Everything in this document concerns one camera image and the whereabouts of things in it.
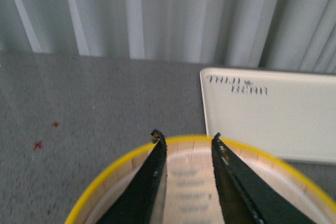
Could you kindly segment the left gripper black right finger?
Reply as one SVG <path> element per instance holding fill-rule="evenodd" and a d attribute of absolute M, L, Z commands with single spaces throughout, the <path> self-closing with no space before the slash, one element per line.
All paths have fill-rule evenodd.
<path fill-rule="evenodd" d="M 314 223 L 272 189 L 220 136 L 213 137 L 211 151 L 224 223 Z"/>

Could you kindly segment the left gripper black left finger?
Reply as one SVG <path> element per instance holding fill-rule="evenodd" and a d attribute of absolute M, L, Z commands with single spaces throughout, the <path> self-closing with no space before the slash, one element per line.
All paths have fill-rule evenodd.
<path fill-rule="evenodd" d="M 167 144 L 162 132 L 151 132 L 154 148 L 125 191 L 97 223 L 162 223 L 167 188 Z"/>

